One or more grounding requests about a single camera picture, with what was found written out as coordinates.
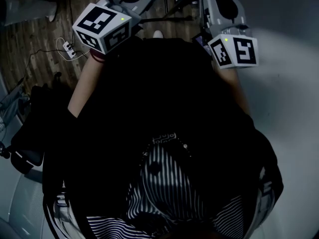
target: black and white striped fabric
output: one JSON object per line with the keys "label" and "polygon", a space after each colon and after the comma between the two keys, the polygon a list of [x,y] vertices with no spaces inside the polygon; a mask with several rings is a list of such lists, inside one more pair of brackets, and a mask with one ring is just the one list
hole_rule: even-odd
{"label": "black and white striped fabric", "polygon": [[234,239],[243,237],[241,196],[211,217],[187,175],[159,144],[149,152],[139,181],[130,185],[127,203],[123,220],[87,217],[97,239],[152,239],[184,224],[203,225]]}

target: shoe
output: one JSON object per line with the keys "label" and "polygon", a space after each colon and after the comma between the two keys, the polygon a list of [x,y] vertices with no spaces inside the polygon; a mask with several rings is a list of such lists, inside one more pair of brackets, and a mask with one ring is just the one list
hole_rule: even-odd
{"label": "shoe", "polygon": [[54,21],[57,8],[58,8],[58,5],[55,2],[54,8],[52,9],[52,14],[50,16],[48,16],[50,22]]}
{"label": "shoe", "polygon": [[163,33],[159,30],[154,32],[153,38],[164,38]]}

